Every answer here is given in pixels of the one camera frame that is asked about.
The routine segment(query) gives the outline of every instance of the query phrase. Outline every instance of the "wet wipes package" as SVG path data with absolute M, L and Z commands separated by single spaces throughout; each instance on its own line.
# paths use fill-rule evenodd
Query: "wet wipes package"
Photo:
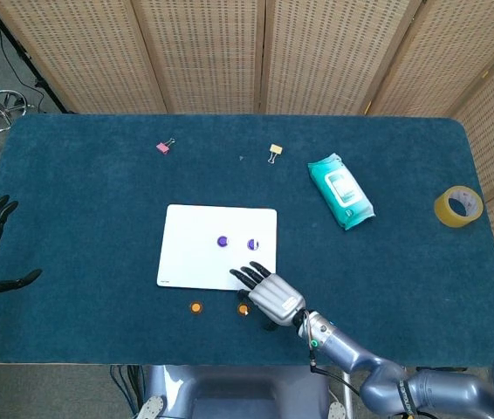
M 344 230 L 350 230 L 363 220 L 375 216 L 373 205 L 336 153 L 321 161 L 309 163 L 307 167 L 334 218 Z

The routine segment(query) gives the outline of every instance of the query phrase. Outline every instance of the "table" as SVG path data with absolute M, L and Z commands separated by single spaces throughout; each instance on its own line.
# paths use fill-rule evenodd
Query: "table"
M 284 147 L 274 165 L 271 143 Z M 306 167 L 332 152 L 377 215 L 348 232 Z M 0 295 L 0 362 L 307 363 L 292 328 L 238 316 L 234 292 L 156 285 L 165 211 L 182 203 L 276 209 L 278 273 L 376 354 L 489 365 L 494 240 L 485 213 L 456 230 L 436 219 L 435 198 L 455 184 L 480 191 L 465 132 L 447 119 L 25 116 L 0 161 L 0 196 L 20 202 L 0 280 L 44 273 Z

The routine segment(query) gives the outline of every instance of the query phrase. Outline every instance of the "purple button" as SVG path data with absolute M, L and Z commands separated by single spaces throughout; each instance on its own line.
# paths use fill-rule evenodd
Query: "purple button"
M 258 241 L 252 238 L 249 242 L 247 242 L 247 247 L 252 251 L 258 249 Z
M 226 247 L 228 245 L 228 238 L 226 236 L 220 236 L 218 238 L 218 246 Z

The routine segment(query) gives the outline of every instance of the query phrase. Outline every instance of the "black cable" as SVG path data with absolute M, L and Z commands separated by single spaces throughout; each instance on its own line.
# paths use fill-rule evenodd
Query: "black cable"
M 350 384 L 349 382 L 347 382 L 346 380 L 344 380 L 342 377 L 339 377 L 339 376 L 337 376 L 336 374 L 333 374 L 333 373 L 329 373 L 325 369 L 321 369 L 321 368 L 313 367 L 313 366 L 311 366 L 311 372 L 312 373 L 315 373 L 315 374 L 326 375 L 327 377 L 330 377 L 330 378 L 332 378 L 334 380 L 340 381 L 346 387 L 350 388 L 350 390 L 352 390 L 355 395 L 357 395 L 358 397 L 360 397 L 360 392 L 356 389 L 356 387 L 354 387 L 352 384 Z
M 127 377 L 128 377 L 129 383 L 131 384 L 131 388 L 134 391 L 134 395 L 136 397 L 137 408 L 138 408 L 138 410 L 140 410 L 144 403 L 142 402 L 142 392 L 139 389 L 140 384 L 139 384 L 138 366 L 127 365 Z
M 144 368 L 140 366 L 140 369 L 142 378 L 142 394 L 144 394 L 144 398 L 146 398 L 146 380 L 144 379 Z
M 438 419 L 437 416 L 433 416 L 428 412 L 421 412 L 420 410 L 418 410 L 417 412 L 418 412 L 418 416 L 425 416 L 425 417 L 428 417 L 430 419 Z
M 125 393 L 125 390 L 123 389 L 123 387 L 119 384 L 119 382 L 115 378 L 115 374 L 113 373 L 113 369 L 114 369 L 114 365 L 110 365 L 109 366 L 109 375 L 111 376 L 111 379 L 113 380 L 115 385 L 119 388 L 120 392 L 125 396 L 125 399 L 127 400 L 128 407 L 131 409 L 131 412 L 133 413 L 133 415 L 136 415 L 136 413 L 134 413 L 133 404 L 131 403 L 131 400 L 128 398 L 127 393 Z
M 133 400 L 133 397 L 131 396 L 131 390 L 129 390 L 127 382 L 125 381 L 125 378 L 123 377 L 122 368 L 123 368 L 122 365 L 117 366 L 117 369 L 119 370 L 119 377 L 121 378 L 121 381 L 123 381 L 123 386 L 125 387 L 125 390 L 127 391 L 128 400 L 131 402 L 131 406 L 132 406 L 131 411 L 133 412 L 133 415 L 136 415 L 137 413 L 139 413 L 139 410 L 134 405 L 134 400 Z
M 10 69 L 12 70 L 12 72 L 14 72 L 14 75 L 16 76 L 18 82 L 24 86 L 24 87 L 27 87 L 29 88 L 30 90 L 33 90 L 34 92 L 37 92 L 41 95 L 41 99 L 39 100 L 38 102 L 38 113 L 40 113 L 40 107 L 41 107 L 41 102 L 44 100 L 44 97 L 45 95 L 43 94 L 43 92 L 40 92 L 38 89 L 35 89 L 31 86 L 28 86 L 26 85 L 19 77 L 18 77 L 18 74 L 17 74 L 17 71 L 14 69 L 14 67 L 12 66 L 12 64 L 10 63 L 10 60 L 9 58 L 6 56 L 6 52 L 4 51 L 4 46 L 3 46 L 3 32 L 1 31 L 1 28 L 0 28 L 0 41 L 1 41 L 1 51 L 3 51 L 3 55 L 4 55 L 4 59 L 6 59 L 6 62 L 9 64 L 9 67 Z

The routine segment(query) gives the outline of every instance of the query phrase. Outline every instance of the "orange button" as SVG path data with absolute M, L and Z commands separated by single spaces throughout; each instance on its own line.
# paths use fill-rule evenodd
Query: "orange button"
M 198 301 L 193 301 L 189 307 L 193 314 L 200 314 L 202 312 L 202 304 Z
M 239 306 L 237 306 L 237 312 L 240 316 L 246 316 L 247 314 L 249 314 L 249 306 L 241 303 Z

